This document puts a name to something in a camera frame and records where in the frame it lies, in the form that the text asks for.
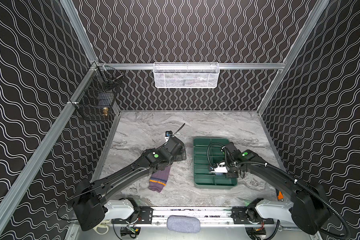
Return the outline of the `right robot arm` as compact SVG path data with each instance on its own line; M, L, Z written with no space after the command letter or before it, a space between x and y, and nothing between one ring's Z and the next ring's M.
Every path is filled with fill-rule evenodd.
M239 172L250 173L269 183L281 192L289 202L273 202L256 199L247 207L247 219L259 222L273 219L278 222L295 224L303 232L314 235L317 232L338 240L348 240L351 236L350 226L345 218L332 207L321 185L312 186L292 177L282 169L268 163L257 153L246 150L241 152L230 142L221 148L224 153L229 174L238 176ZM323 228L323 225L336 216L342 223L345 233L334 234Z

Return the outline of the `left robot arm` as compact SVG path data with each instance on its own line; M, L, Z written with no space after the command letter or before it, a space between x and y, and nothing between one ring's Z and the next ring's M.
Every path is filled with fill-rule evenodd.
M170 137L163 145L146 149L127 167L94 182L81 181L69 200L82 231L89 231L101 223L108 210L109 198L137 180L164 170L174 162L186 160L186 147L177 137Z

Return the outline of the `purple sock tan toe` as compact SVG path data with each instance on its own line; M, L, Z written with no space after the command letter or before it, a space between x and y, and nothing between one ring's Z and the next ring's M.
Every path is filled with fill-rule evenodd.
M157 171L153 173L149 179L149 190L160 193L163 188L167 185L169 179L171 165L166 167L162 171Z

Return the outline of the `green compartment tray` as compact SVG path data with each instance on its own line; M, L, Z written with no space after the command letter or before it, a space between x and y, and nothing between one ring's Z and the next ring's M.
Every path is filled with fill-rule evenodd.
M216 173L211 165L225 160L221 148L229 143L223 138L196 137L193 142L194 185L199 189L230 190L237 186L236 178L227 178L224 173Z

